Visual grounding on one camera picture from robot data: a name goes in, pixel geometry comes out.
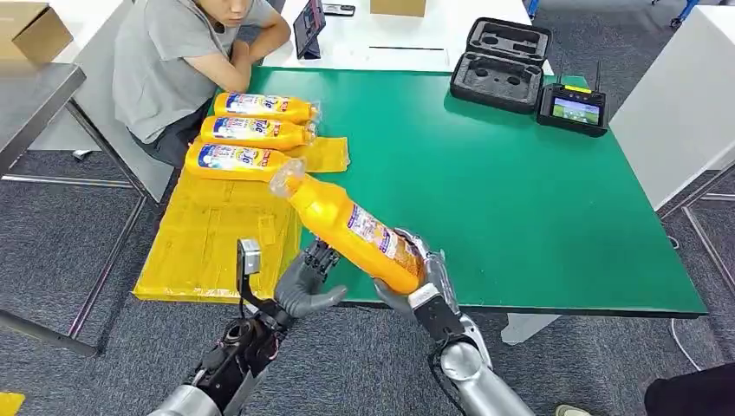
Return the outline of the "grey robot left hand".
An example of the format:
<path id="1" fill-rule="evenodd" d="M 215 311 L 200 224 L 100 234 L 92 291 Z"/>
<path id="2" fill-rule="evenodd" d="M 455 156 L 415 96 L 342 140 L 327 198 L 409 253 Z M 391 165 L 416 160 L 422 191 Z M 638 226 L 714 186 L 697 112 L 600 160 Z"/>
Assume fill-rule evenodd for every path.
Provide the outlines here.
<path id="1" fill-rule="evenodd" d="M 344 285 L 322 292 L 329 271 L 339 262 L 340 254 L 320 239 L 299 252 L 279 278 L 274 299 L 290 316 L 303 318 L 335 306 L 348 293 Z"/>

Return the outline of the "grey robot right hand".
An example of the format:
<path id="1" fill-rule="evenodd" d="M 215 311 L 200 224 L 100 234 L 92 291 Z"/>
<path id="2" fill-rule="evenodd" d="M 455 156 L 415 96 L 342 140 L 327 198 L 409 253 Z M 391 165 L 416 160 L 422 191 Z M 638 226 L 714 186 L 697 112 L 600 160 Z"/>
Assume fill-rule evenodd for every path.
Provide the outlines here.
<path id="1" fill-rule="evenodd" d="M 445 302 L 456 316 L 461 316 L 455 291 L 446 269 L 446 259 L 443 250 L 432 251 L 429 246 L 415 233 L 395 228 L 394 231 L 404 237 L 418 252 L 418 257 L 423 263 L 424 277 L 420 286 L 432 283 L 438 292 L 444 297 Z M 410 322 L 416 322 L 416 317 L 407 300 L 407 296 L 398 294 L 391 290 L 381 279 L 373 278 L 374 289 L 377 296 L 396 313 Z"/>

